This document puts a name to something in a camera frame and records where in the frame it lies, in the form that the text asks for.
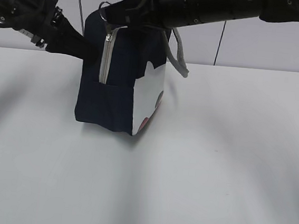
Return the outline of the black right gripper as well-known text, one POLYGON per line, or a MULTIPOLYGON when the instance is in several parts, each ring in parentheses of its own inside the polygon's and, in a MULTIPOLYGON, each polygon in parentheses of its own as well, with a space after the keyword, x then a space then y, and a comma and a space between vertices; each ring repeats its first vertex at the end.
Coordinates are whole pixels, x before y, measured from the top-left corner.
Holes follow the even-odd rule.
POLYGON ((185 25, 187 0, 122 0, 102 8, 110 24, 172 29, 185 25))

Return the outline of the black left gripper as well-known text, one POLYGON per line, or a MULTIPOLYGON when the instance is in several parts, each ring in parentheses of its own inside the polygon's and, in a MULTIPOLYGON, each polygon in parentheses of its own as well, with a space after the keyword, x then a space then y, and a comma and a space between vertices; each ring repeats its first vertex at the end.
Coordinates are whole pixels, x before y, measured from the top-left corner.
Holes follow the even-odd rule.
POLYGON ((98 50, 78 33, 56 4, 58 0, 14 0, 12 28, 32 35, 37 47, 49 53, 95 61, 98 50))

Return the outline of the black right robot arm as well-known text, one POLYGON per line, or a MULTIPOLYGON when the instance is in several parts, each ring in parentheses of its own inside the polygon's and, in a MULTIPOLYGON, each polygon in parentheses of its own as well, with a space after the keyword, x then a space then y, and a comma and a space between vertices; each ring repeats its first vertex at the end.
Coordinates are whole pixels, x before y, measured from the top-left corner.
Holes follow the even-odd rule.
POLYGON ((122 0, 99 11, 111 25, 165 30, 252 17, 299 22, 299 0, 122 0))

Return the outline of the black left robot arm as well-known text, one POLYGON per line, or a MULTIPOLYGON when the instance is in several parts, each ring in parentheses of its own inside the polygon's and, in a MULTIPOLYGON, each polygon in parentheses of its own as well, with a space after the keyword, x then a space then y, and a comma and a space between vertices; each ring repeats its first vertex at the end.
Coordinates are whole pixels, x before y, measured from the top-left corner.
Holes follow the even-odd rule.
POLYGON ((63 15, 58 0, 0 0, 0 29, 13 29, 49 53, 94 61, 98 50, 63 15))

